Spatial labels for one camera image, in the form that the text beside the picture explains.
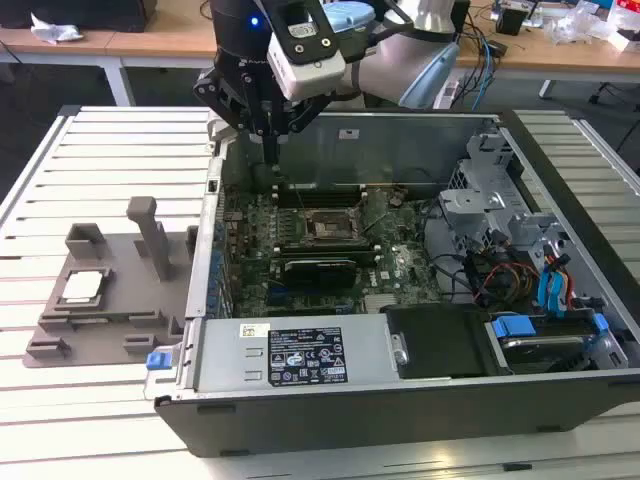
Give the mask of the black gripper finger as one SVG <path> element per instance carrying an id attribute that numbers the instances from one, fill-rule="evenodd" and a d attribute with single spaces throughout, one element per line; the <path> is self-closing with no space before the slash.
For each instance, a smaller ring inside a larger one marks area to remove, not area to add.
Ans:
<path id="1" fill-rule="evenodd" d="M 228 77 L 211 69 L 198 79 L 193 90 L 230 127 L 253 134 L 262 145 L 264 162 L 273 162 L 273 131 L 254 74 L 241 71 L 239 86 L 234 89 Z"/>
<path id="2" fill-rule="evenodd" d="M 279 140 L 289 133 L 299 133 L 330 103 L 329 97 L 312 97 L 296 105 L 278 99 L 271 104 L 269 116 L 269 162 L 279 161 Z"/>

